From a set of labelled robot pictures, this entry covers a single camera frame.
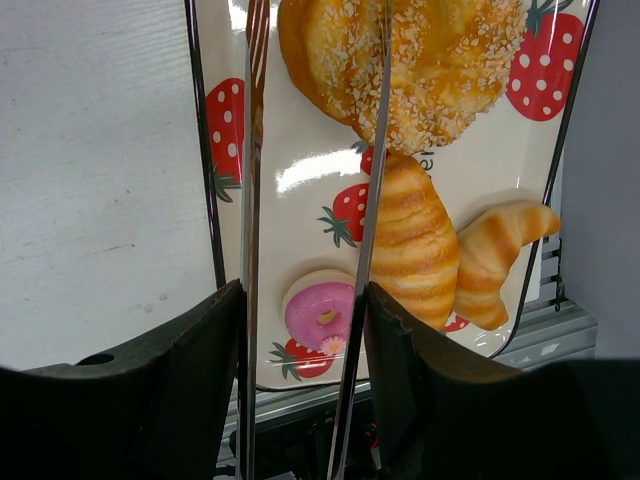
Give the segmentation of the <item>silver metal tongs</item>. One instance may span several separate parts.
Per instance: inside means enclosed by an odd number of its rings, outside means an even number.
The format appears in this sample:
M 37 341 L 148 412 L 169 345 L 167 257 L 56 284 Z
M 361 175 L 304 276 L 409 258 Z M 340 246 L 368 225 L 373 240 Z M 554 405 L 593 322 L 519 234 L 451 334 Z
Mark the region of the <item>silver metal tongs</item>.
M 341 376 L 338 404 L 327 465 L 329 479 L 343 479 L 351 430 L 354 390 L 357 382 L 360 347 L 367 307 L 367 288 L 379 206 L 380 189 L 386 159 L 386 130 L 392 66 L 393 3 L 383 3 L 380 27 L 383 59 L 379 107 L 369 181 L 364 238 L 361 243 L 356 272 L 355 297 L 350 333 Z M 242 250 L 241 284 L 245 295 L 244 348 L 240 354 L 239 406 L 236 449 L 239 479 L 255 477 L 255 396 L 257 366 L 257 321 L 259 300 L 259 240 L 261 149 L 263 135 L 264 88 L 270 35 L 270 3 L 251 1 L 245 28 L 245 144 L 242 160 Z

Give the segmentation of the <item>large fake croissant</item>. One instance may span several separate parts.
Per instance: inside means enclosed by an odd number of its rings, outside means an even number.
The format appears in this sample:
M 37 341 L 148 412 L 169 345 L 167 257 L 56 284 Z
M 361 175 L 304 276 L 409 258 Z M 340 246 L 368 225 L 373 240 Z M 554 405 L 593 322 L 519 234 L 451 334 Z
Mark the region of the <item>large fake croissant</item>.
M 436 330 L 453 311 L 457 235 L 429 174 L 410 156 L 387 157 L 371 278 L 411 315 Z

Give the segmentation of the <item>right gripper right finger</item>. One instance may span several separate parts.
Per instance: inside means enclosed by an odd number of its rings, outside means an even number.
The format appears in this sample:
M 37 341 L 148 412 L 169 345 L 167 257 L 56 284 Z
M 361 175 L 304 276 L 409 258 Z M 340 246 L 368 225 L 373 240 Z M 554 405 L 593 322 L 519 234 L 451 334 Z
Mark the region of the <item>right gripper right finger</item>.
M 386 479 L 635 479 L 639 364 L 531 372 L 476 354 L 367 289 L 365 340 Z

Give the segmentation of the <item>round sugared bread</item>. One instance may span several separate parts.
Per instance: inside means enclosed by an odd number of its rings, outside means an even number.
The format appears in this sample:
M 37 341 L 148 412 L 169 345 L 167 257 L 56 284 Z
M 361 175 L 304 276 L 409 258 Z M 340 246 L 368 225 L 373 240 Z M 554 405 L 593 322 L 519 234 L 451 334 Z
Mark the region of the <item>round sugared bread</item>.
M 293 85 L 367 143 L 390 53 L 385 144 L 415 155 L 457 140 L 503 95 L 526 17 L 520 1 L 283 1 L 278 35 Z

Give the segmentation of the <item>small fake croissant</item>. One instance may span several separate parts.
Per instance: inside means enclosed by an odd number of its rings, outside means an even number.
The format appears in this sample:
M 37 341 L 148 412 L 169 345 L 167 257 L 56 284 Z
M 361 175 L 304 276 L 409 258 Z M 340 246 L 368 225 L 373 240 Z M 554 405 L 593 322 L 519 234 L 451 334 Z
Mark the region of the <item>small fake croissant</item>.
M 504 325 L 509 314 L 501 288 L 522 248 L 560 230 L 554 211 L 533 201 L 489 208 L 458 233 L 459 269 L 453 310 L 483 330 Z

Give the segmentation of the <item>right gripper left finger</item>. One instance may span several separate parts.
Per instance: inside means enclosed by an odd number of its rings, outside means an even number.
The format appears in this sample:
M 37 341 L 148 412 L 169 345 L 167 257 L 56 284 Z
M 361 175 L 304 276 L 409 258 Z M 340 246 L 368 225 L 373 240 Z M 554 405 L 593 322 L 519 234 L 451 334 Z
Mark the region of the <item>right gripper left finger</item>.
M 1 372 L 5 479 L 210 479 L 237 362 L 241 287 L 77 364 Z

